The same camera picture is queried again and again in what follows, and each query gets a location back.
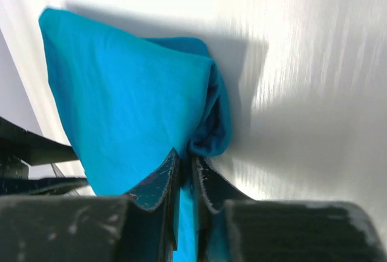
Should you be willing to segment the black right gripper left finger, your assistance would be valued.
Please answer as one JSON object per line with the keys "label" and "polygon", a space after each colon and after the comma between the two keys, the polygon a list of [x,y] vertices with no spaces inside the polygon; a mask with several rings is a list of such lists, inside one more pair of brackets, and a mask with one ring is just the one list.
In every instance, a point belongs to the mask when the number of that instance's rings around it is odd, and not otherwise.
{"label": "black right gripper left finger", "polygon": [[2,261],[172,261],[180,159],[123,195],[1,197]]}

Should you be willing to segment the teal blue t-shirt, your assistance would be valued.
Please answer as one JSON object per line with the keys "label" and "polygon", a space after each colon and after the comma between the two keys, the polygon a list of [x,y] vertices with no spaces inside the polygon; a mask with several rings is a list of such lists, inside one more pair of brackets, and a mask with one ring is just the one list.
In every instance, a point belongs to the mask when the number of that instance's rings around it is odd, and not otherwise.
{"label": "teal blue t-shirt", "polygon": [[195,261],[191,155],[232,138],[226,85],[197,38],[139,38],[70,11],[39,17],[48,83],[68,140],[97,195],[120,195],[175,149],[184,162],[175,261]]}

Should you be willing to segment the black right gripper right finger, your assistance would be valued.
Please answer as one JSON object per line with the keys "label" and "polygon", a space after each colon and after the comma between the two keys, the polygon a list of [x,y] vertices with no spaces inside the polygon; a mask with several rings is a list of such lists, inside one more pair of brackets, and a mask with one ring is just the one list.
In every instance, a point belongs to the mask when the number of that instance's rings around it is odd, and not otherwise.
{"label": "black right gripper right finger", "polygon": [[257,201],[192,160],[198,261],[385,261],[368,214],[342,201]]}

